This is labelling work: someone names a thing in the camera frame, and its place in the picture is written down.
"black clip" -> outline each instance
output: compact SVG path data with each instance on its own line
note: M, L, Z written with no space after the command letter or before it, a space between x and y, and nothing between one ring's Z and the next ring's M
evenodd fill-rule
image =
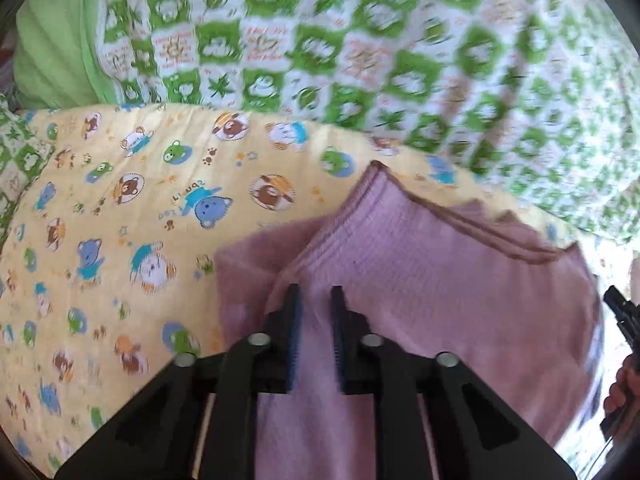
M603 299L616 316L618 328L632 349L634 370L640 372L640 356L638 355L640 350L640 311L638 307L632 301L628 301L614 286L607 289ZM622 388L627 396L625 405L615 412L609 413L600 423L600 430L605 438L609 438L612 433L615 433L618 423L624 419L626 412L634 402L634 397L630 394L626 384Z
M575 480L575 473L459 358L405 352L372 333L365 316L331 293L343 392L373 394L378 480L431 480L418 395L424 399L441 480Z

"human hand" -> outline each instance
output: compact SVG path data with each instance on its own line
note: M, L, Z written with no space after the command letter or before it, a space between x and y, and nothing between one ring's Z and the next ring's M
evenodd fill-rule
M607 415L622 408L628 398L633 399L633 403L625 413L624 419L620 421L613 436L614 442L621 440L626 435L636 415L640 412L640 373L634 370L633 360L632 355L625 358L622 367L616 373L616 382L609 388L609 397L604 399L604 411Z

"bedding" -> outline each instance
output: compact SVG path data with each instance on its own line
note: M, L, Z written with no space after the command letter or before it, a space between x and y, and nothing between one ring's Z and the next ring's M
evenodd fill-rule
M640 65L603 0L27 0L17 18L25 106L280 112L397 137L599 235L640 229Z
M0 250L20 196L40 174L53 145L35 137L0 94Z
M600 286L628 292L628 246L393 139L175 104L24 115L36 138L57 140L0 258L0 425L50 476L172 354L223 349L218 248L334 212L371 159L440 205L477 198L555 245L579 240ZM613 316L604 319L610 384L626 352ZM599 417L578 418L559 444L577 470L602 444Z

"cartoon bear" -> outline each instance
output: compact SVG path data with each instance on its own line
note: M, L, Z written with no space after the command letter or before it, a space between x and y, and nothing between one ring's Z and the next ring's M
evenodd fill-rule
M53 354L52 363L60 375L58 380L65 383L70 382L74 376L74 362L68 352L64 350L57 351Z
M293 186L279 175L263 175L252 185L252 197L270 211L284 209L295 202Z
M121 176L116 187L113 189L113 199L118 204L133 200L140 190L142 190L144 185L144 179L136 173L129 173Z
M394 156L399 153L399 148L398 148L398 146L400 145L399 139L393 139L390 137L370 136L369 142L371 144L371 147L377 152L380 152L382 155Z
M84 119L84 130L82 131L82 138L88 140L93 137L94 133L98 131L100 125L100 119L102 115L98 112L88 115Z
M69 169L74 168L74 155L71 153L71 146L65 146L64 149L56 153L53 158L56 162L57 168L64 168L66 163L69 163Z
M133 344L127 336L121 335L116 339L114 352L120 357L122 369L128 375L144 374L149 370L146 357L140 353L140 343Z
M66 226L60 218L54 218L47 224L47 248L55 251L65 239Z
M38 303L40 316L45 317L51 312L51 302L49 301L49 291L43 282L38 282L33 287L33 293Z
M213 133L220 140L242 139L249 129L249 119L244 114L226 113L216 119Z
M110 171L113 171L113 166L108 162L103 162L99 164L94 170L91 170L89 173L87 173L85 179L89 184L93 184L96 182L96 180L109 173Z
M127 155L125 156L131 156L142 150L142 148L148 145L153 134L153 132L145 132L145 129L142 126L133 130L128 136L120 141L120 147L123 150L127 150Z
M167 164L182 164L189 160L189 157L193 153L193 150L190 146L186 146L184 144L180 144L179 140L174 140L171 145L164 150L164 154L162 155L162 160L164 160Z
M98 259L102 240L92 238L78 244L80 267L78 275L85 281L94 282L97 279L98 269L104 263L104 258Z
M40 192L40 197L34 206L38 211L42 211L45 206L51 202L53 197L56 195L56 186L54 186L53 182L47 182L47 185Z
M198 187L185 197L185 206L182 208L182 216L189 213L191 209L200 220L200 226L205 229L212 229L216 222L219 222L225 215L229 207L233 204L233 199L222 196L214 196L221 190L221 187L206 189Z
M279 150L286 150L287 146L293 144L294 149L300 152L308 139L304 124L299 122L269 123L265 129L269 134L269 140Z
M131 283L140 278L142 290L147 294L160 290L176 275L174 264L165 259L159 252L161 249L162 242L145 244L131 259Z

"green pillow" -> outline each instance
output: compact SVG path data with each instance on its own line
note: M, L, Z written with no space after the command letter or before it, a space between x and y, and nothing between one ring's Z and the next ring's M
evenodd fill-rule
M40 175L53 145L41 142L0 94L0 250L20 197Z
M94 55L98 0L26 0L18 10L14 75L22 108L115 102Z

